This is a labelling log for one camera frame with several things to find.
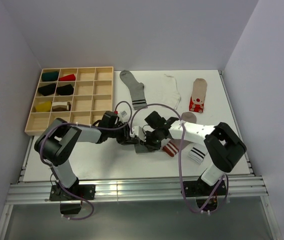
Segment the dark grey sock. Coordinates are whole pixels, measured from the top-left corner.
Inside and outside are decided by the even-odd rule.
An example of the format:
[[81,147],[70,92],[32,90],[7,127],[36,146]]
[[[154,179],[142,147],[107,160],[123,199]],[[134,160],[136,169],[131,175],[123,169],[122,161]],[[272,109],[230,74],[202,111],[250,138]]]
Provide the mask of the dark grey sock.
[[135,148],[135,153],[137,154],[145,154],[153,152],[153,149],[141,144],[135,144],[134,148]]

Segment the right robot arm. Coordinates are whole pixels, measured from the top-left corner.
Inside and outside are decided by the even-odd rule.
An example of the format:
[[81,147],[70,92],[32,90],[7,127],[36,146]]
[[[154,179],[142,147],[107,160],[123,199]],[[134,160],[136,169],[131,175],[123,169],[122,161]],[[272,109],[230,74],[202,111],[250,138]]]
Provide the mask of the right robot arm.
[[163,139],[186,140],[205,146],[212,163],[203,172],[198,183],[199,191],[209,195],[216,183],[230,173],[246,153],[246,145],[232,130],[220,122],[218,125],[200,125],[170,117],[168,120],[153,111],[145,118],[153,131],[146,132],[145,145],[150,151],[158,149]]

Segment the wooden compartment tray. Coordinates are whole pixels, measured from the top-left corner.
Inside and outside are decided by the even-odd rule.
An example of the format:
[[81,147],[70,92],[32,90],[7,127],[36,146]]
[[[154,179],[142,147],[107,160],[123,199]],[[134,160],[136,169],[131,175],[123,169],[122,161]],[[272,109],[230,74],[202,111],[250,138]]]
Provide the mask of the wooden compartment tray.
[[[59,71],[56,81],[43,82],[42,73]],[[60,77],[74,74],[75,81],[59,81]],[[113,108],[113,82],[114,69],[111,66],[102,67],[71,67],[71,68],[44,68],[41,71],[36,93],[25,127],[25,133],[29,136],[39,136],[57,118],[71,123],[93,124],[99,120],[105,111]],[[55,93],[42,96],[38,88],[56,84],[57,87],[71,84],[74,87],[72,95],[61,96]],[[43,102],[71,103],[70,111],[36,112],[35,105]]]

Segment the grey sock with black stripes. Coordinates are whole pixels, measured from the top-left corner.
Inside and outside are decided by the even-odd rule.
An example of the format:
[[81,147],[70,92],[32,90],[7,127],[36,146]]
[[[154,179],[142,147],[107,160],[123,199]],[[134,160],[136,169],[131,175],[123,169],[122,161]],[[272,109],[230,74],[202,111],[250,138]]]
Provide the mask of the grey sock with black stripes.
[[138,82],[133,74],[128,70],[123,70],[120,72],[120,79],[130,92],[134,110],[139,110],[145,107],[147,102],[144,94],[144,84]]

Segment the white sock with black stripes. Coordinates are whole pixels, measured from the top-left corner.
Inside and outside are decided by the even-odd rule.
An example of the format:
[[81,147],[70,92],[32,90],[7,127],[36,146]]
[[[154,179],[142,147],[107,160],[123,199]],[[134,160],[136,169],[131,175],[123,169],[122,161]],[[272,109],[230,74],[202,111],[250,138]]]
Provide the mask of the white sock with black stripes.
[[204,161],[207,153],[208,150],[206,146],[201,145],[199,143],[195,143],[194,146],[189,151],[188,156],[191,160],[193,160],[195,163],[200,165]]

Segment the plain white sock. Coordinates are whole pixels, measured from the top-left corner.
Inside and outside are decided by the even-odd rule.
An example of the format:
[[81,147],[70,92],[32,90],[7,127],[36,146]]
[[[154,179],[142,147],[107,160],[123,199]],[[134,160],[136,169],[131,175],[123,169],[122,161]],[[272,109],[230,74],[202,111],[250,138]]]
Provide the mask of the plain white sock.
[[157,88],[158,102],[177,110],[181,95],[177,89],[177,82],[174,76],[163,74],[159,79]]

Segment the rolled black sock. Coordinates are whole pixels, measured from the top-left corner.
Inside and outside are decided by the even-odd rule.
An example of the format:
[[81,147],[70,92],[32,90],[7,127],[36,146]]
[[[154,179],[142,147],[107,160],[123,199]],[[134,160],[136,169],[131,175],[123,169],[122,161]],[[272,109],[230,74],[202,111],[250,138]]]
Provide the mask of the rolled black sock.
[[70,96],[74,93],[74,87],[71,84],[59,86],[56,89],[56,94],[59,96]]

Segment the rolled brown white sock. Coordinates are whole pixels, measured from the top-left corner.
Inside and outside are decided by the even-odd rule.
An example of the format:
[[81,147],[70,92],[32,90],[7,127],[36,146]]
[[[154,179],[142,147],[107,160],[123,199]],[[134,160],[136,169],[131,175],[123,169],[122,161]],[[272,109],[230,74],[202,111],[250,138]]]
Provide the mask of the rolled brown white sock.
[[69,101],[56,101],[52,103],[53,112],[65,112],[70,111],[71,103]]

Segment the beige red reindeer sock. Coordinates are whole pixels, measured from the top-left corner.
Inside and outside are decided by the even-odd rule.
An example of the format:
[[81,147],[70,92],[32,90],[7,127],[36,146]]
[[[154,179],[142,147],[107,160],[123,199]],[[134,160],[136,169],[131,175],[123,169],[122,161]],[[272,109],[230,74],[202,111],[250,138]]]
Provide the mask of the beige red reindeer sock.
[[197,78],[193,83],[190,97],[189,110],[191,112],[203,113],[206,97],[207,82],[203,78]]

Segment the rolled red sock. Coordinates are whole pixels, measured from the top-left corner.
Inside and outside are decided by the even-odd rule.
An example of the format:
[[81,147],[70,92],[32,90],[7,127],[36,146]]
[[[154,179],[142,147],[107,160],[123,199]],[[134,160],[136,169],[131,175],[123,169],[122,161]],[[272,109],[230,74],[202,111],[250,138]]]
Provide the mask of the rolled red sock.
[[76,80],[76,76],[74,74],[65,75],[59,78],[60,82],[73,82]]

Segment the rolled yellow sock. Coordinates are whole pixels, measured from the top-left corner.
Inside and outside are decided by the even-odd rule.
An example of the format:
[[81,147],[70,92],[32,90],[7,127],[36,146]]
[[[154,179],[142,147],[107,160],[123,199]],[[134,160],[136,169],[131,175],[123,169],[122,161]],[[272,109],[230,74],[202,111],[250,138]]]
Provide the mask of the rolled yellow sock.
[[35,105],[35,110],[37,113],[46,113],[50,112],[52,108],[52,102],[51,101],[46,101],[43,103],[40,103],[38,105]]

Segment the rolled dark sock in tray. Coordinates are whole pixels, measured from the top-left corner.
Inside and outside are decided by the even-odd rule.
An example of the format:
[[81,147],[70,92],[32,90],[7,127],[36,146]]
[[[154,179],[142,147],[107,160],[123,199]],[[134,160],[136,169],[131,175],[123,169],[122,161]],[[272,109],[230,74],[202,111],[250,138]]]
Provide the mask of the rolled dark sock in tray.
[[38,88],[38,93],[42,96],[50,96],[55,93],[56,84],[48,84]]

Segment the rolled green sock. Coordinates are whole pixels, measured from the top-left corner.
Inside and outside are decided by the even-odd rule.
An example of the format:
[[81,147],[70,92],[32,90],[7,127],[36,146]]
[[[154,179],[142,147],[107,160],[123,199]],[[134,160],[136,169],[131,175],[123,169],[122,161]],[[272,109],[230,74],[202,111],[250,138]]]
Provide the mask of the rolled green sock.
[[50,71],[42,73],[41,79],[43,82],[54,82],[59,77],[59,71]]

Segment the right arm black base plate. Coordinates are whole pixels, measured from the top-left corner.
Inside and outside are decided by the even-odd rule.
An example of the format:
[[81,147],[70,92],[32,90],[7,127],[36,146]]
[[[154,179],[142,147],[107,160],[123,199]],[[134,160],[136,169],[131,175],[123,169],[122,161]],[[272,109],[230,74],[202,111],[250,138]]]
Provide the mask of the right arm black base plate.
[[[200,178],[198,180],[183,181],[184,193],[187,198],[209,196],[212,190],[217,186],[209,186]],[[226,185],[224,180],[220,183],[214,192],[214,196],[223,196],[226,194]]]

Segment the aluminium extrusion rail frame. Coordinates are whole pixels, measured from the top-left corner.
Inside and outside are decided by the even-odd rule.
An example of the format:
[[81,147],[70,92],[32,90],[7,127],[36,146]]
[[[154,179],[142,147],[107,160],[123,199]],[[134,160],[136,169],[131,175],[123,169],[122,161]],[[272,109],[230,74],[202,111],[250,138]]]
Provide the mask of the aluminium extrusion rail frame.
[[[0,221],[0,240],[53,240],[58,233],[65,238],[75,229],[80,234],[86,233],[90,220],[69,221],[53,214],[57,204],[49,201],[51,185],[48,181],[25,180],[26,172],[44,172],[38,165],[35,141],[35,137],[30,139],[18,183],[10,186]],[[146,213],[142,206],[158,203],[168,211],[169,202],[182,201],[179,177],[147,177],[139,170],[132,178],[125,178],[119,167],[114,177],[89,177],[86,183],[96,186],[92,222],[106,227],[106,235],[111,239],[117,233],[135,231],[138,220],[143,216],[147,216],[151,223],[159,218],[170,228],[176,226],[179,239],[186,238],[186,232],[181,230],[186,225],[199,225],[191,232],[192,239],[212,238],[213,233],[204,229],[208,224],[212,224],[226,240],[282,239],[263,178],[254,171],[240,174],[240,169],[251,169],[247,155],[229,175],[228,197],[234,198],[234,201],[228,200],[217,212],[204,219],[199,219],[183,205],[176,211],[176,215],[182,217],[177,223],[161,213]]]

